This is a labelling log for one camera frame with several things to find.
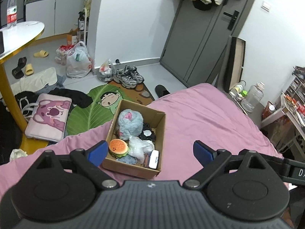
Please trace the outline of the blue tissue pack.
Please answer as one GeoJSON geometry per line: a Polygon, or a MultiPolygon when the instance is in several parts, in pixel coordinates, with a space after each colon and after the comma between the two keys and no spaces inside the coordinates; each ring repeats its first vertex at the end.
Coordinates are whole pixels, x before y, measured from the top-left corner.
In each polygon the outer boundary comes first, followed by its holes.
{"type": "Polygon", "coordinates": [[[156,170],[159,162],[159,151],[152,150],[145,155],[143,165],[145,168],[156,170]]]}

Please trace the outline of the dark spray bottle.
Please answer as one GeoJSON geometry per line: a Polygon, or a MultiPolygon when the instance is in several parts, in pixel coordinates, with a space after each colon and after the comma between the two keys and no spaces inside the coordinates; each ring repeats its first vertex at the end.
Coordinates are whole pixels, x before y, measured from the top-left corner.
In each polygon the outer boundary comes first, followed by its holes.
{"type": "Polygon", "coordinates": [[[78,29],[80,31],[84,31],[85,30],[85,13],[83,11],[79,12],[78,29]]]}

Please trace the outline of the open cardboard box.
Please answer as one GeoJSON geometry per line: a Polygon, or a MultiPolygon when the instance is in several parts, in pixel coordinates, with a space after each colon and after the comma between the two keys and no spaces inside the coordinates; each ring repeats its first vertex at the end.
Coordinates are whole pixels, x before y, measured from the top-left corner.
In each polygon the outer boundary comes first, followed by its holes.
{"type": "Polygon", "coordinates": [[[128,100],[119,102],[106,138],[103,168],[137,178],[161,172],[166,115],[128,100]]]}

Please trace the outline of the fluffy blue plush toy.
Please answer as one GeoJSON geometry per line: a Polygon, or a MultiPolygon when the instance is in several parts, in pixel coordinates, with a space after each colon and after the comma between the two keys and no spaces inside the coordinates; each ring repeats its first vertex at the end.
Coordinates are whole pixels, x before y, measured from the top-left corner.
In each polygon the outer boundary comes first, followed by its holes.
{"type": "Polygon", "coordinates": [[[140,112],[125,109],[120,112],[117,119],[117,135],[120,139],[127,141],[129,136],[139,136],[143,129],[144,120],[140,112]]]}

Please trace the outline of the small clear trash bag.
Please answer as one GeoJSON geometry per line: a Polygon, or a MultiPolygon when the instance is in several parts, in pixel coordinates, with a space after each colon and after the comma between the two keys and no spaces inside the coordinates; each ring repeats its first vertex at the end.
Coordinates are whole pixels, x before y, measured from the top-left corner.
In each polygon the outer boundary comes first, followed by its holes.
{"type": "Polygon", "coordinates": [[[98,80],[102,82],[110,82],[113,80],[115,74],[115,67],[111,60],[106,60],[99,68],[97,72],[98,80]]]}

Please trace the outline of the large clear water jug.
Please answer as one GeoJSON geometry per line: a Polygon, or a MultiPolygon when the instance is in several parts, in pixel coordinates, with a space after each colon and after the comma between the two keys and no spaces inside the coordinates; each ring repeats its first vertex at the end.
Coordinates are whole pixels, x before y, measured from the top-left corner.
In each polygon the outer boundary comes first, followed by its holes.
{"type": "Polygon", "coordinates": [[[256,105],[259,104],[261,99],[264,96],[264,88],[265,85],[263,82],[256,83],[255,85],[252,85],[250,89],[247,92],[247,95],[244,97],[244,99],[241,101],[242,108],[252,113],[256,105]]]}

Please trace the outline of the white round table yellow leg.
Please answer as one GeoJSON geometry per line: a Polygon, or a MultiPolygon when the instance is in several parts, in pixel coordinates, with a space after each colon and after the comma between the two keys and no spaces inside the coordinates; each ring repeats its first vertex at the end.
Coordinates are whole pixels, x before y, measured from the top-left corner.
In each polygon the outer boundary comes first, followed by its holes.
{"type": "Polygon", "coordinates": [[[1,29],[1,155],[14,148],[21,148],[29,155],[47,146],[40,139],[25,136],[27,122],[11,89],[10,71],[17,67],[17,56],[34,43],[44,32],[44,24],[38,21],[18,23],[12,28],[1,29]]]}

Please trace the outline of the black lace pouch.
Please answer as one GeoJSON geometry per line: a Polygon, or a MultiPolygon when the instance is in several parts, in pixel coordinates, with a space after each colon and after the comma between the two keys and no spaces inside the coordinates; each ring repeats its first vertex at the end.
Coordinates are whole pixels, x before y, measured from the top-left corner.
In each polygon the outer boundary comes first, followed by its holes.
{"type": "Polygon", "coordinates": [[[156,135],[154,131],[152,130],[152,127],[148,123],[143,124],[143,129],[141,134],[139,135],[139,138],[141,140],[145,141],[152,141],[153,143],[156,140],[156,135]]]}

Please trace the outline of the pink bed sheet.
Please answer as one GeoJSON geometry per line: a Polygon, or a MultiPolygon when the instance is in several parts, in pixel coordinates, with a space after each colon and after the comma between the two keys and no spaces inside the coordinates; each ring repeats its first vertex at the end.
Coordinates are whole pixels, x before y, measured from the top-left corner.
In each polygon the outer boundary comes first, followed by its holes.
{"type": "MultiPolygon", "coordinates": [[[[193,155],[193,143],[200,140],[210,148],[226,149],[233,155],[241,150],[283,158],[272,143],[225,94],[203,83],[155,100],[150,108],[166,113],[161,172],[154,180],[179,180],[182,184],[202,166],[193,155]]],[[[112,121],[78,135],[68,136],[47,147],[57,155],[74,149],[88,149],[106,140],[112,121]]],[[[1,165],[1,198],[15,185],[43,153],[21,157],[1,165]]]]}

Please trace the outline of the burger plush toy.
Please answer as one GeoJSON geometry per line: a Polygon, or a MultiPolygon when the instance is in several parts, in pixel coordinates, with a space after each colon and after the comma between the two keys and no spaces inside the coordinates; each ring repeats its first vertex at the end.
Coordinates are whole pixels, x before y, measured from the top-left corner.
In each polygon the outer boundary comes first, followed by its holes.
{"type": "Polygon", "coordinates": [[[128,154],[129,147],[122,139],[113,139],[109,143],[109,153],[116,158],[124,157],[128,154]]]}

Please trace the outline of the blue denim fish toy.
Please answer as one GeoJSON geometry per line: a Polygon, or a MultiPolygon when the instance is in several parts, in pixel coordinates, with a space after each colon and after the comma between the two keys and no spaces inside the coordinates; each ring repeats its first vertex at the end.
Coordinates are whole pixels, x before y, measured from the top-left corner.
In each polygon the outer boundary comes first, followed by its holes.
{"type": "Polygon", "coordinates": [[[123,157],[117,158],[116,160],[119,162],[125,163],[125,164],[130,164],[130,165],[143,164],[143,162],[144,162],[144,158],[139,159],[139,158],[131,156],[129,154],[127,154],[123,157]]]}

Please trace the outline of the grey sneaker left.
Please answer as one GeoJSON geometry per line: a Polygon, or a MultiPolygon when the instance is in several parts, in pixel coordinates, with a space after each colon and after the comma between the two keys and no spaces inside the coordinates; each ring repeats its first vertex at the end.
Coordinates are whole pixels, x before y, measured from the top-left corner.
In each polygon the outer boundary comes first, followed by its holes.
{"type": "Polygon", "coordinates": [[[117,69],[113,76],[113,80],[128,89],[133,89],[137,86],[137,81],[133,78],[131,71],[129,70],[124,71],[123,69],[117,69]]]}

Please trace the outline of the black slipper pair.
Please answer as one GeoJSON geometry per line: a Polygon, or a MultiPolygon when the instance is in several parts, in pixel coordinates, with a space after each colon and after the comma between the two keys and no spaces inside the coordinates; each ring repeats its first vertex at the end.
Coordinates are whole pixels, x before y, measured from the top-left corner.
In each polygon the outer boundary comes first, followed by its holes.
{"type": "Polygon", "coordinates": [[[15,79],[20,79],[24,76],[22,69],[25,67],[26,63],[26,57],[19,58],[17,67],[15,67],[15,69],[13,69],[11,72],[15,79]]]}

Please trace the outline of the white side shelf unit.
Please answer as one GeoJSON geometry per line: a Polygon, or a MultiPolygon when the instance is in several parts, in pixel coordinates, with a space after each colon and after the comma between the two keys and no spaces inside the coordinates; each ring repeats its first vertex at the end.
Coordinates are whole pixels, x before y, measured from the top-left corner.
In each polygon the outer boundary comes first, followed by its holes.
{"type": "Polygon", "coordinates": [[[261,131],[277,152],[291,151],[304,158],[304,67],[296,66],[292,72],[293,80],[284,90],[275,111],[264,111],[261,131]]]}

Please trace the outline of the white soft bundle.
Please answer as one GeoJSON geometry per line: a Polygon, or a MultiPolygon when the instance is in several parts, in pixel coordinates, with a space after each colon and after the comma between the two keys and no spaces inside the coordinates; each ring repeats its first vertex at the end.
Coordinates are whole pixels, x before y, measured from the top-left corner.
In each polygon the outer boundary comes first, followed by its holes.
{"type": "Polygon", "coordinates": [[[155,146],[150,140],[147,141],[135,136],[129,136],[128,148],[128,154],[143,163],[145,155],[152,152],[155,149],[155,146]]]}

